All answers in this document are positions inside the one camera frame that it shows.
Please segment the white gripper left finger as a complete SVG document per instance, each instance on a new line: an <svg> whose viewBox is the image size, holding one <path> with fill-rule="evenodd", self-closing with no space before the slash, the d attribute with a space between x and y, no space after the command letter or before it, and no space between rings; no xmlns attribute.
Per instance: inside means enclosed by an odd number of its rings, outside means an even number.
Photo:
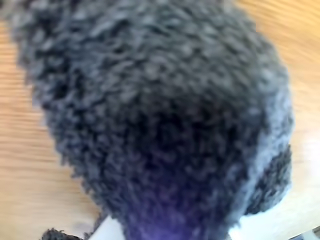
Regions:
<svg viewBox="0 0 320 240"><path fill-rule="evenodd" d="M119 222L108 216L91 235L91 240L125 240L125 237Z"/></svg>

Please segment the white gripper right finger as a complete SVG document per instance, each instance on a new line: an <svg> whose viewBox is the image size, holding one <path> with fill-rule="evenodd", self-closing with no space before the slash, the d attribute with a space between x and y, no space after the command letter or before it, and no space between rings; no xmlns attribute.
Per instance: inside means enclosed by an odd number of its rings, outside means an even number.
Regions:
<svg viewBox="0 0 320 240"><path fill-rule="evenodd" d="M229 231L230 240L314 240L316 202L284 200L271 210L243 217Z"/></svg>

